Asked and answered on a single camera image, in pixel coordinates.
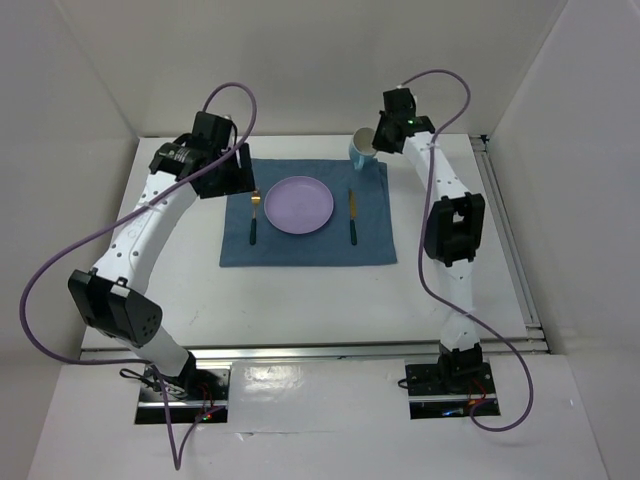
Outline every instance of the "butter knife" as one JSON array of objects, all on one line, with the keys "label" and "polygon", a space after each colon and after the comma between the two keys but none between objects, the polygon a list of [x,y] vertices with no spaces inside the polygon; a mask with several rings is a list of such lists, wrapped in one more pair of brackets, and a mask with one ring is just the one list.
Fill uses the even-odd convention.
[{"label": "butter knife", "polygon": [[351,226],[351,245],[358,244],[358,235],[356,234],[356,194],[353,190],[349,189],[349,209],[351,210],[351,220],[349,224]]}]

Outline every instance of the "blue placemat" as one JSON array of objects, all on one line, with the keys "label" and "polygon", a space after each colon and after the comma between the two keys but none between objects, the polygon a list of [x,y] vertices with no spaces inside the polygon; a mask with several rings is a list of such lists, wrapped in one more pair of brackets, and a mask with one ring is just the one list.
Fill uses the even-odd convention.
[{"label": "blue placemat", "polygon": [[[251,194],[227,197],[221,267],[355,267],[396,263],[391,228],[387,165],[371,162],[356,172],[348,160],[253,160],[263,202],[257,216],[257,242],[249,244]],[[264,213],[264,197],[280,180],[317,178],[333,194],[331,219],[320,230],[291,235],[275,228]],[[358,245],[349,233],[349,188],[356,196]]]}]

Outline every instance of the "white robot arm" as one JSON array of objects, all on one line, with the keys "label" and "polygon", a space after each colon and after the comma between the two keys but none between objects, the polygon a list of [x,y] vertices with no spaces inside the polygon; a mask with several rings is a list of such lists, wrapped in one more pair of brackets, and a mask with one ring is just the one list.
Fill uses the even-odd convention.
[{"label": "white robot arm", "polygon": [[[429,145],[432,134],[429,132],[419,132],[413,137],[407,138],[402,150],[402,154],[413,164],[422,181],[427,186],[429,179]],[[442,149],[436,143],[435,163],[434,163],[434,194],[431,205],[437,199],[464,198],[469,193],[469,189],[464,186],[458,176],[451,168],[451,164],[446,159]],[[468,259],[461,259],[453,262],[447,267],[443,262],[435,261],[438,272],[438,282],[440,284],[441,295],[466,310],[473,312],[473,289],[471,285],[471,274],[473,263]],[[458,312],[451,311],[443,324],[440,334],[440,343],[449,351],[458,349],[466,351],[473,349],[480,344],[480,338],[476,331],[475,324],[469,318]]]},{"label": "white robot arm", "polygon": [[[416,115],[416,102],[408,88],[384,92],[384,110],[372,147],[401,153],[415,167],[427,187],[430,146],[435,128],[428,117]],[[439,146],[435,145],[433,191],[425,249],[435,262],[441,296],[467,312],[474,310],[472,261],[480,246],[485,203],[460,181]],[[451,311],[440,335],[440,366],[446,379],[474,373],[482,367],[482,349],[475,324]]]},{"label": "white robot arm", "polygon": [[[220,158],[229,147],[234,127],[228,118],[198,112],[192,133],[156,152],[136,209]],[[238,149],[236,161],[225,162],[183,185],[126,223],[89,272],[76,270],[69,278],[69,291],[85,323],[155,364],[165,380],[187,393],[199,394],[197,387],[203,383],[214,390],[217,379],[196,369],[193,354],[162,328],[162,309],[144,294],[171,232],[198,197],[254,189],[249,145],[245,143]]]}]

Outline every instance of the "purple plate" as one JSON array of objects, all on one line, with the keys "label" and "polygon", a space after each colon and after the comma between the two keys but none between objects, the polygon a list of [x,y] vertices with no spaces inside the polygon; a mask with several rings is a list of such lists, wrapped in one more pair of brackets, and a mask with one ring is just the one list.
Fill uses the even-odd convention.
[{"label": "purple plate", "polygon": [[289,177],[279,181],[264,199],[264,213],[279,230],[301,235],[318,230],[331,218],[333,195],[320,180]]}]

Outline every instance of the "light blue cup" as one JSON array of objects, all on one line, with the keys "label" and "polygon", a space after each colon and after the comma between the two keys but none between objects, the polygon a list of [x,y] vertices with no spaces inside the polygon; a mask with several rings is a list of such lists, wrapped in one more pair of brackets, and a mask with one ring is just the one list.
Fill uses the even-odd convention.
[{"label": "light blue cup", "polygon": [[356,170],[362,170],[367,162],[376,158],[378,152],[373,148],[373,137],[375,134],[376,132],[373,128],[363,127],[356,130],[356,133],[351,137],[349,158],[351,158],[353,167]]}]

